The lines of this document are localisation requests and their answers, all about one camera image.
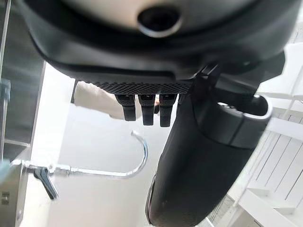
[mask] circular hole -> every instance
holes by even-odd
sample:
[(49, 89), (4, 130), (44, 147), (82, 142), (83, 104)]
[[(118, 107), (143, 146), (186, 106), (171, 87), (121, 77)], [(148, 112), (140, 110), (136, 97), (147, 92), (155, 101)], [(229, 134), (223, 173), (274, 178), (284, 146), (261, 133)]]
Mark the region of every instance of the circular hole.
[(180, 28), (180, 14), (170, 7), (153, 7), (138, 16), (140, 31), (150, 37), (166, 37)]

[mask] metal pipe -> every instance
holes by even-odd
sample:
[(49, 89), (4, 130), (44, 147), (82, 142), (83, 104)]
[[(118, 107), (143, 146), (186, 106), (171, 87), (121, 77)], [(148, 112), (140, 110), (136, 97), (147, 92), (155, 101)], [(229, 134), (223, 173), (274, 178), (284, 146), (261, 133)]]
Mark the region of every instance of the metal pipe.
[(10, 6), (11, 6), (11, 0), (8, 0), (7, 4), (6, 4), (6, 11), (5, 11), (5, 18), (4, 18), (4, 24), (3, 24), (2, 39), (1, 39), (1, 48), (0, 48), (0, 79), (2, 76), (5, 42), (6, 42), (6, 36), (7, 36), (7, 32), (8, 32), (8, 27), (9, 27)]
[[(143, 146), (143, 157), (139, 165), (131, 171), (128, 172), (110, 172), (110, 171), (102, 171), (102, 170), (94, 170), (94, 169), (82, 169), (82, 168), (75, 168), (67, 165), (53, 165), (47, 166), (49, 169), (50, 175), (55, 176), (71, 176), (71, 175), (94, 175), (94, 176), (104, 176), (104, 177), (111, 177), (111, 178), (130, 178), (137, 175), (146, 164), (148, 158), (148, 146), (139, 133), (132, 131), (132, 136), (134, 136)], [(44, 165), (36, 165), (31, 161), (25, 160), (14, 160), (12, 161), (11, 165), (19, 165), (22, 164), (25, 169), (27, 169), (28, 173), (33, 173), (36, 169), (45, 167)]]
[(3, 99), (2, 98), (0, 98), (0, 100), (3, 100), (2, 113), (0, 114), (2, 116), (2, 118), (0, 119), (1, 120), (0, 162), (3, 161), (6, 114), (7, 114), (7, 108), (8, 108), (8, 100), (5, 98), (3, 98)]

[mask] person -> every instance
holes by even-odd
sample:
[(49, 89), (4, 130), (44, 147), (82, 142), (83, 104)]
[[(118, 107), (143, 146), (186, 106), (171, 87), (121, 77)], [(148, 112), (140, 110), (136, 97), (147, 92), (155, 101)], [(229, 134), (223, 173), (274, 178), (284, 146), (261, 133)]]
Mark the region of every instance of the person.
[[(111, 118), (124, 120), (122, 106), (117, 102), (115, 95), (110, 94), (91, 83), (79, 81), (73, 94), (75, 106), (96, 110), (108, 114)], [(142, 116), (138, 96), (135, 96), (136, 119)], [(160, 111), (159, 98), (155, 100), (155, 114)]]

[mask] white wall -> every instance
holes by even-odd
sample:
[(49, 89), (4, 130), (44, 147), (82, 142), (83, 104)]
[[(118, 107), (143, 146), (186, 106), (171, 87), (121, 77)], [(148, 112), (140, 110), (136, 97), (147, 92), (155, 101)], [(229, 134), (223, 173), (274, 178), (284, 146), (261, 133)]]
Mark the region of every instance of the white wall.
[(59, 163), (109, 171), (127, 171), (142, 158), (141, 144), (130, 136), (137, 130), (149, 146), (149, 159), (131, 179), (56, 178), (60, 198), (53, 202), (48, 227), (143, 227), (144, 207), (152, 177), (170, 128), (115, 120), (101, 112), (70, 108)]
[[(58, 72), (49, 64), (46, 65), (31, 160), (57, 162), (73, 84), (74, 79)], [(50, 199), (42, 183), (30, 175), (21, 227), (45, 227), (49, 208)]]

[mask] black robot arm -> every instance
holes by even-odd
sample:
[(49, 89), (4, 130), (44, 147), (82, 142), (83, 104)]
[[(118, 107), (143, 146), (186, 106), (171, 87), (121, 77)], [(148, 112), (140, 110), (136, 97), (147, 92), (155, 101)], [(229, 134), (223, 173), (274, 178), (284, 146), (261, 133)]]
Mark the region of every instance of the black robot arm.
[(125, 120), (136, 120), (138, 95), (143, 124), (153, 125), (158, 94), (160, 124), (168, 127), (179, 94), (146, 216), (159, 227), (203, 220), (266, 128), (272, 108), (255, 93), (282, 73), (301, 0), (18, 3), (41, 56), (64, 74), (115, 94)]

